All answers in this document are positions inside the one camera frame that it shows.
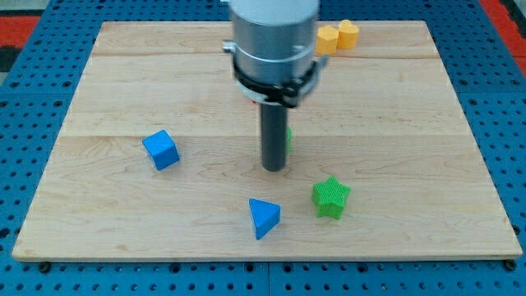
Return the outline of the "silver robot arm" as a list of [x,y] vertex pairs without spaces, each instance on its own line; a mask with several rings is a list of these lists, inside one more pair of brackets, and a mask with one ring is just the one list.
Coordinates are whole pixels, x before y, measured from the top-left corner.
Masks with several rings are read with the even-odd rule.
[[232,56],[238,88],[249,99],[294,108],[316,87],[327,58],[313,59],[318,0],[231,0]]

